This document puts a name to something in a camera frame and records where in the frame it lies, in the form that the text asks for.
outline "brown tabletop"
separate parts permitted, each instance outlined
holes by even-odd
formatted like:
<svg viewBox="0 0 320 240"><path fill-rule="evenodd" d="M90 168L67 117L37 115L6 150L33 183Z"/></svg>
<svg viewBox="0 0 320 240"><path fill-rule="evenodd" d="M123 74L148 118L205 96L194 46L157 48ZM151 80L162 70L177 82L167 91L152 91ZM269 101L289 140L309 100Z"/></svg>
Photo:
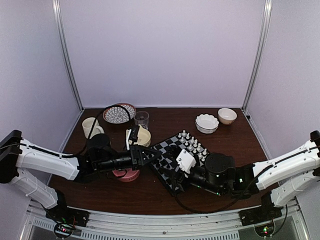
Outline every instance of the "brown tabletop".
<svg viewBox="0 0 320 240"><path fill-rule="evenodd" d="M238 118L232 125L220 124L215 133L208 135L197 131L195 118L203 113L217 117L218 109L216 108L143 108L143 110L150 114L151 144L162 142L182 130L187 130L210 152L233 156L237 167L266 159L240 109L235 109ZM99 111L100 109L84 111L66 145L65 153L76 153L82 149L86 141L82 121L85 118L94 117ZM112 147L122 151L125 145L126 129L134 123L131 121L119 125L110 124L104 121L102 116L98 120L110 137ZM91 183L81 184L53 176L50 186L62 191L67 204L76 208L122 214L189 213L176 203L148 166L144 166L140 176L132 182L124 183L116 179L101 178ZM260 197L266 192L267 190L264 190L249 199L240 200L229 209L260 205ZM184 205L201 211L213 211L233 200L228 195L216 196L193 186L186 192L180 193L179 199Z"/></svg>

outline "white wall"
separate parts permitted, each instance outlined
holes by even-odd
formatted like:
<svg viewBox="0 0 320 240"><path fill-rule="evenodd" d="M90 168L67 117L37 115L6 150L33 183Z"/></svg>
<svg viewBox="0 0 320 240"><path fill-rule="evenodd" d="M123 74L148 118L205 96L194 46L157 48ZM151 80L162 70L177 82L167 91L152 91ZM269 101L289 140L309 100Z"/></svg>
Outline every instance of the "white wall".
<svg viewBox="0 0 320 240"><path fill-rule="evenodd" d="M68 82L51 0L0 1L0 139L14 129L58 150L79 111ZM37 174L45 181L48 174ZM18 238L29 199L0 185L0 238Z"/></svg>
<svg viewBox="0 0 320 240"><path fill-rule="evenodd" d="M248 111L271 157L297 148L320 130L320 1L273 1L271 23ZM320 184L299 195L319 239Z"/></svg>
<svg viewBox="0 0 320 240"><path fill-rule="evenodd" d="M244 101L264 0L61 0L85 107Z"/></svg>

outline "pink bowl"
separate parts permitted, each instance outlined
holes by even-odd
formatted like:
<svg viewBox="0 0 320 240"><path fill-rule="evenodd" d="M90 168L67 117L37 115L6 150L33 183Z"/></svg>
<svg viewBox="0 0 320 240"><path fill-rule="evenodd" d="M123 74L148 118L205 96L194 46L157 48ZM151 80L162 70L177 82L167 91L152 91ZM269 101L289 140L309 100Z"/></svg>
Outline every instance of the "pink bowl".
<svg viewBox="0 0 320 240"><path fill-rule="evenodd" d="M126 171L113 170L112 172L116 177L121 177L121 176L125 175L125 176L118 179L119 181L124 182L124 183L132 182L132 181L136 180L137 177L139 177L140 170L134 171L131 168L128 168L128 169L126 169Z"/></svg>

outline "cream mug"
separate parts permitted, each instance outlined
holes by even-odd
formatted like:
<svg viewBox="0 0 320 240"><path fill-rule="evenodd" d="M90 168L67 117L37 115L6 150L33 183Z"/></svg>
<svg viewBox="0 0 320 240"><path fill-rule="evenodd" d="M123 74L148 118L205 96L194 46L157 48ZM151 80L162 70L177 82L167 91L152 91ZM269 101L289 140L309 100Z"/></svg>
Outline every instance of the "cream mug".
<svg viewBox="0 0 320 240"><path fill-rule="evenodd" d="M94 124L95 118L94 117L88 117L82 122L82 128L85 135L85 138L87 139L89 136L89 133L91 131L92 125ZM104 134L104 129L99 125L98 120L95 121L93 131L91 133L90 139L97 134Z"/></svg>

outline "chessboard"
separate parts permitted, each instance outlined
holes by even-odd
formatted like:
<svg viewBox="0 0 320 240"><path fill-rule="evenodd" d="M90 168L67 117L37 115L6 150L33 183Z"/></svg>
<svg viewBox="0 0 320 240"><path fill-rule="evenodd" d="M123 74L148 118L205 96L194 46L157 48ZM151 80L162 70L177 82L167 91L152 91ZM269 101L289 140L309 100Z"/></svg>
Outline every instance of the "chessboard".
<svg viewBox="0 0 320 240"><path fill-rule="evenodd" d="M202 166L206 160L206 156L210 154L197 139L185 130L153 145L152 148L161 151L162 154L160 158L150 163L149 166L171 195L174 195L171 178L162 173L160 169L174 169L175 172L181 171L176 159L171 154L172 150L177 152L178 149L179 153L181 150L186 150L195 158L196 165L198 166ZM178 194L179 192L181 190L175 187L175 193Z"/></svg>

